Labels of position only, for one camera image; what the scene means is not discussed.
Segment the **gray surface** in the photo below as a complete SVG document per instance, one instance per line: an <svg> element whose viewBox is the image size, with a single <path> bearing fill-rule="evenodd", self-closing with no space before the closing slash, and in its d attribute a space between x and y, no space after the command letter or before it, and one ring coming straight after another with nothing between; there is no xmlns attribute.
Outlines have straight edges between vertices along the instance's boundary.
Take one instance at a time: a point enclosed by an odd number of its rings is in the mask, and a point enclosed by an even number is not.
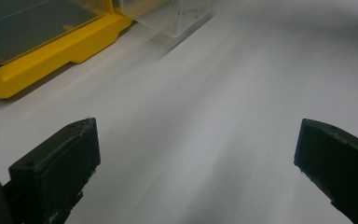
<svg viewBox="0 0 358 224"><path fill-rule="evenodd" d="M358 136L358 1L222 1L187 39L136 24L0 101L0 181L87 116L102 165L68 224L350 223L293 159L303 118Z"/></svg>

